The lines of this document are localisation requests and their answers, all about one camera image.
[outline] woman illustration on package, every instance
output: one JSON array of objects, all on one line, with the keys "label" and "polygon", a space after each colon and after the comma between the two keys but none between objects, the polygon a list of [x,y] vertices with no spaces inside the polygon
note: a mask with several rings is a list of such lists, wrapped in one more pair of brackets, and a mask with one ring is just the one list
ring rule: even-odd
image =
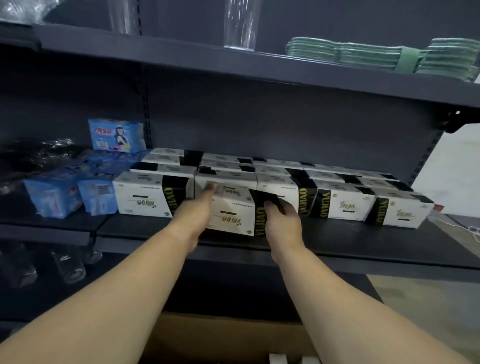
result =
[{"label": "woman illustration on package", "polygon": [[119,147],[113,147],[114,150],[121,150],[122,152],[130,152],[132,146],[128,141],[127,137],[125,136],[125,130],[123,126],[117,126],[115,128],[115,134],[113,135]]}]

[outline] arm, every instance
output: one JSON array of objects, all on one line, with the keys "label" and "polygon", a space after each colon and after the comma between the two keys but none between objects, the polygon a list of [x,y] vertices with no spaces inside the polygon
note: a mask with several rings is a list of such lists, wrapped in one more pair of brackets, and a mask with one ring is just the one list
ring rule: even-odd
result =
[{"label": "arm", "polygon": [[266,203],[266,235],[287,290],[324,364],[467,364],[386,305],[350,286],[305,248],[300,218]]},{"label": "arm", "polygon": [[0,345],[2,364],[137,363],[187,254],[210,219],[213,186],[110,272]]}]

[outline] forearm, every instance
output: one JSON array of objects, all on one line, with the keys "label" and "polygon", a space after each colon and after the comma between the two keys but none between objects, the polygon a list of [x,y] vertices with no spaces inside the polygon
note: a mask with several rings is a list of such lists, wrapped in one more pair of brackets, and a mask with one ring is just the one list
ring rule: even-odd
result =
[{"label": "forearm", "polygon": [[306,248],[282,255],[279,265],[324,363],[467,363],[384,304],[345,283]]},{"label": "forearm", "polygon": [[6,340],[0,363],[136,363],[187,252],[186,242],[164,229]]}]

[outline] floor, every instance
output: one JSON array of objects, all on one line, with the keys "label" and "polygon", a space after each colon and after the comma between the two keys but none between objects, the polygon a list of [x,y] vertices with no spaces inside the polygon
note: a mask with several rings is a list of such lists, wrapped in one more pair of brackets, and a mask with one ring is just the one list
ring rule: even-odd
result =
[{"label": "floor", "polygon": [[[445,215],[440,218],[457,225]],[[480,257],[480,243],[470,232],[440,221],[434,223]],[[480,364],[480,284],[368,277],[386,305],[472,363]]]}]

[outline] white wall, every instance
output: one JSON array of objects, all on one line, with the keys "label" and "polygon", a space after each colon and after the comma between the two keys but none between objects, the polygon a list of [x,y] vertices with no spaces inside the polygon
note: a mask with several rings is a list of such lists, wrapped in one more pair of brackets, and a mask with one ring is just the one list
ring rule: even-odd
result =
[{"label": "white wall", "polygon": [[444,133],[412,188],[446,214],[480,217],[480,124]]}]

